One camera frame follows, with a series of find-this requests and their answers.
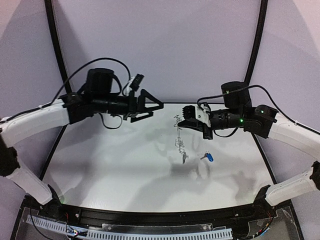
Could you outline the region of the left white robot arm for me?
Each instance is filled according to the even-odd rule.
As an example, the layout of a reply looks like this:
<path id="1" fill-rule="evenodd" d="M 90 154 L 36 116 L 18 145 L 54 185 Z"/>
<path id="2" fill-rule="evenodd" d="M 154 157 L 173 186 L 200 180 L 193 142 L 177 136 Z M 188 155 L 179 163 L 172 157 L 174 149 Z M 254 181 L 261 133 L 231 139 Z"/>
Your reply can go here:
<path id="1" fill-rule="evenodd" d="M 56 127 L 72 125 L 95 114 L 109 114 L 132 123 L 152 117 L 164 104 L 142 89 L 135 96 L 144 78 L 137 74 L 129 80 L 129 91 L 112 92 L 113 81 L 119 82 L 115 72 L 107 68 L 93 68 L 86 82 L 78 90 L 60 96 L 53 102 L 40 105 L 0 121 L 0 175 L 13 181 L 39 204 L 58 204 L 55 190 L 40 180 L 18 159 L 14 145 L 28 137 Z"/>

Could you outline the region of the key with blue tag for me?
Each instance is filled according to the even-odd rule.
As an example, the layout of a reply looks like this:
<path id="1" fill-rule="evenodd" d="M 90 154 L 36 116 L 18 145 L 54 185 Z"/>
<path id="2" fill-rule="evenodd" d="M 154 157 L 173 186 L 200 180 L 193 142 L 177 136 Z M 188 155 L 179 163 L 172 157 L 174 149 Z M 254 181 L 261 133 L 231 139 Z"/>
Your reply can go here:
<path id="1" fill-rule="evenodd" d="M 204 155 L 200 158 L 201 160 L 207 159 L 209 162 L 213 162 L 214 158 L 209 151 L 206 151 Z"/>

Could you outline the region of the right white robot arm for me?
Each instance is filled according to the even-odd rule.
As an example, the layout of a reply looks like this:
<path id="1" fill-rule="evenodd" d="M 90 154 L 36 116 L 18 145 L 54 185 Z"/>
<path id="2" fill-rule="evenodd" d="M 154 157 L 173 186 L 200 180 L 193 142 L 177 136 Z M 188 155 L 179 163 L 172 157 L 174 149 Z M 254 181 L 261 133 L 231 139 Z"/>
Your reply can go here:
<path id="1" fill-rule="evenodd" d="M 243 129 L 244 132 L 273 139 L 292 146 L 313 157 L 311 169 L 286 181 L 262 187 L 254 202 L 275 207 L 300 195 L 320 188 L 320 133 L 288 117 L 275 104 L 253 107 L 249 90 L 244 82 L 231 81 L 221 86 L 224 109 L 212 111 L 202 97 L 196 105 L 182 109 L 183 120 L 178 127 L 202 133 L 203 139 L 212 140 L 217 130 Z"/>

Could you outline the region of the key with black tag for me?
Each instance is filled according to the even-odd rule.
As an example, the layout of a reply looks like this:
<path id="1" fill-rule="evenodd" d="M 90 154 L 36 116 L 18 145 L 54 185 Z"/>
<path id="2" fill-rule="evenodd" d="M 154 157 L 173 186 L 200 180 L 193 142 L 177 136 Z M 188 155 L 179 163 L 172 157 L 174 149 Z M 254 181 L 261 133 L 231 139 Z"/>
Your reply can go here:
<path id="1" fill-rule="evenodd" d="M 186 162 L 186 160 L 189 158 L 189 155 L 186 153 L 186 152 L 184 152 L 183 154 L 182 154 L 182 163 L 183 164 L 185 164 L 185 162 Z"/>

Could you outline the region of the metal keyring disc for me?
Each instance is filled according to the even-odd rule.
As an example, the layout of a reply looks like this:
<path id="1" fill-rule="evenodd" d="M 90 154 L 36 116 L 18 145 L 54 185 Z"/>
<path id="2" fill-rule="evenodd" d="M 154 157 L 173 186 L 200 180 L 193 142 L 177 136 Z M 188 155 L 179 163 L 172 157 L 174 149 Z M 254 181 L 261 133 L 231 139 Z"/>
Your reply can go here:
<path id="1" fill-rule="evenodd" d="M 183 139 L 181 137 L 181 130 L 182 129 L 180 127 L 178 127 L 178 123 L 180 121 L 182 121 L 182 119 L 179 114 L 176 114 L 173 118 L 175 119 L 175 123 L 173 126 L 176 128 L 176 139 L 175 139 L 174 145 L 178 149 L 178 152 L 182 157 L 183 153 L 186 152 L 185 145 L 184 145 Z"/>

